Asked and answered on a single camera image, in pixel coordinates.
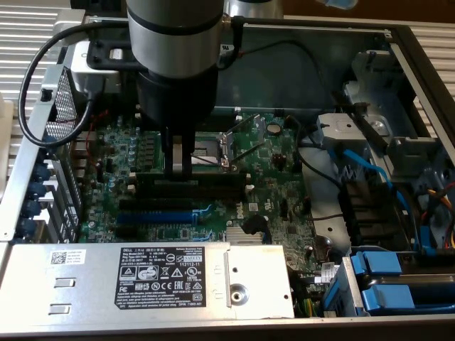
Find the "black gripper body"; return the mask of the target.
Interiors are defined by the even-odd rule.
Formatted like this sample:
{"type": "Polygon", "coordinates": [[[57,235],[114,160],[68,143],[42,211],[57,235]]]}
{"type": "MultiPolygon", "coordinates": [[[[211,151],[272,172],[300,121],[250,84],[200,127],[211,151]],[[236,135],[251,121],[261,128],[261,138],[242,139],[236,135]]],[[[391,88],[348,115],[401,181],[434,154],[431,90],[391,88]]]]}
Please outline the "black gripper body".
{"type": "Polygon", "coordinates": [[[174,79],[153,72],[137,75],[138,100],[145,115],[161,129],[195,131],[212,112],[217,94],[218,68],[174,79]]]}

